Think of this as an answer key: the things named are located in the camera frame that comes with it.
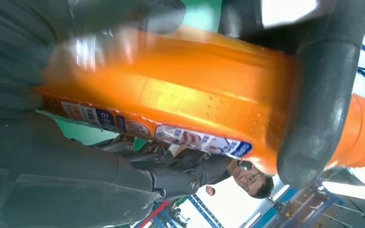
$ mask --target black rubber tube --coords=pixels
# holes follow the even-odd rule
[[[285,184],[304,187],[339,143],[365,35],[365,0],[337,0],[328,15],[294,28],[298,84],[278,153]]]

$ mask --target screw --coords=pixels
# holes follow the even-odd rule
[[[133,144],[127,144],[126,145],[126,150],[127,151],[132,151],[134,149],[134,145]]]
[[[198,190],[198,188],[199,188],[199,181],[198,181],[198,179],[193,179],[191,181],[190,187],[194,191]]]
[[[161,156],[157,156],[155,159],[154,159],[154,162],[155,163],[162,163],[163,162],[163,158]]]

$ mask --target product label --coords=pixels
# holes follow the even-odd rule
[[[41,110],[89,123],[108,131],[155,139],[236,159],[246,156],[252,150],[252,145],[248,142],[162,125],[138,114],[77,104],[76,101],[63,100],[54,96],[44,97]]]
[[[69,118],[88,122],[89,124],[108,131],[117,131],[114,117],[106,110],[61,101],[62,107]]]
[[[252,149],[252,145],[247,142],[167,125],[156,128],[155,139],[205,152],[224,154],[232,158],[241,158]]]

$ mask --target red pole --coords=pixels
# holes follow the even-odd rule
[[[162,211],[170,202],[169,201],[164,201],[162,202],[158,208],[156,208],[154,211],[152,211],[152,213],[146,217],[141,224],[139,224],[138,228],[142,228],[144,227],[150,220],[152,220],[156,215],[158,215],[160,213],[160,211]]]

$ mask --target black hair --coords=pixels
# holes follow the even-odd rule
[[[271,176],[266,176],[265,183],[261,185],[258,192],[255,193],[255,195],[252,195],[252,197],[257,199],[264,199],[268,196],[270,196],[272,190],[273,190],[274,184],[273,179]]]

